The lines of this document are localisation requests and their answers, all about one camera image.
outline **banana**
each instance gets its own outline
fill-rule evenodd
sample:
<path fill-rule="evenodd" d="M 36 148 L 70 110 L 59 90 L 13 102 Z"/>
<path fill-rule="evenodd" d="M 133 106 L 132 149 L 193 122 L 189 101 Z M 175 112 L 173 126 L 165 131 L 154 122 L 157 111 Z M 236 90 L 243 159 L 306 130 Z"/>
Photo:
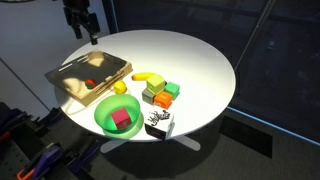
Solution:
<path fill-rule="evenodd" d="M 132 75 L 131 79 L 133 81 L 146 81 L 148 78 L 154 75 L 157 75 L 157 74 L 152 72 L 141 72 L 141 73 Z"/>

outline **small red block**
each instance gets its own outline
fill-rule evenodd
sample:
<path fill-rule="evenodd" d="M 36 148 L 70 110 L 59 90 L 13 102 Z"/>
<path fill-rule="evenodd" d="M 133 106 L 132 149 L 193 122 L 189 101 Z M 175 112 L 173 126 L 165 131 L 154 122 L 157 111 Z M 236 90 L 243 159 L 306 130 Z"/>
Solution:
<path fill-rule="evenodd" d="M 112 112 L 111 117 L 119 130 L 129 126 L 132 123 L 126 108 L 121 108 Z"/>

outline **toy block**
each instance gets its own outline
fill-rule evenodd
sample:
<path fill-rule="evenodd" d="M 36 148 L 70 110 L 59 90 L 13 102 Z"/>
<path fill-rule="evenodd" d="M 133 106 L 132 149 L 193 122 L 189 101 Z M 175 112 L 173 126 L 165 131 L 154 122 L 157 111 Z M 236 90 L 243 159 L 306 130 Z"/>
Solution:
<path fill-rule="evenodd" d="M 163 91 L 164 87 L 165 81 L 160 75 L 154 75 L 147 79 L 147 89 L 154 95 Z"/>
<path fill-rule="evenodd" d="M 164 88 L 164 91 L 172 95 L 172 99 L 175 100 L 179 95 L 180 86 L 172 82 L 168 82 Z"/>
<path fill-rule="evenodd" d="M 168 109 L 172 104 L 172 95 L 167 92 L 161 91 L 154 97 L 153 104 L 164 109 Z"/>
<path fill-rule="evenodd" d="M 118 130 L 123 129 L 132 123 L 126 108 L 121 108 L 117 111 L 112 112 L 111 117 L 115 125 L 117 126 Z"/>
<path fill-rule="evenodd" d="M 147 134 L 158 139 L 168 139 L 174 127 L 174 115 L 161 107 L 154 106 L 144 121 Z"/>
<path fill-rule="evenodd" d="M 154 94 L 152 94 L 148 88 L 142 91 L 142 100 L 148 104 L 153 105 Z"/>

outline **table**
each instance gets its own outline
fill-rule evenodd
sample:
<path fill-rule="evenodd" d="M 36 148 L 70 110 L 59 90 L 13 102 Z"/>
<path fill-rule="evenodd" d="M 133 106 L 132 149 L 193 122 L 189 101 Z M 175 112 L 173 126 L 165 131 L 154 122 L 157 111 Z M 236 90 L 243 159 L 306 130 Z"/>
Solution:
<path fill-rule="evenodd" d="M 67 63 L 94 49 L 122 58 L 132 63 L 133 72 L 126 76 L 131 95 L 141 105 L 144 116 L 151 105 L 142 101 L 145 82 L 131 80 L 138 72 L 155 72 L 166 80 L 180 85 L 180 94 L 170 111 L 174 113 L 175 127 L 171 138 L 186 146 L 199 150 L 200 144 L 184 136 L 213 121 L 227 107 L 235 91 L 235 74 L 227 58 L 210 44 L 189 35 L 161 30 L 126 31 L 98 39 L 76 50 Z M 88 107 L 75 101 L 55 88 L 55 95 L 61 109 L 75 123 L 96 134 L 105 136 L 94 120 L 94 110 L 102 95 Z M 150 142 L 158 139 L 148 135 L 144 127 L 130 139 L 114 139 L 101 147 L 107 152 L 126 141 Z"/>

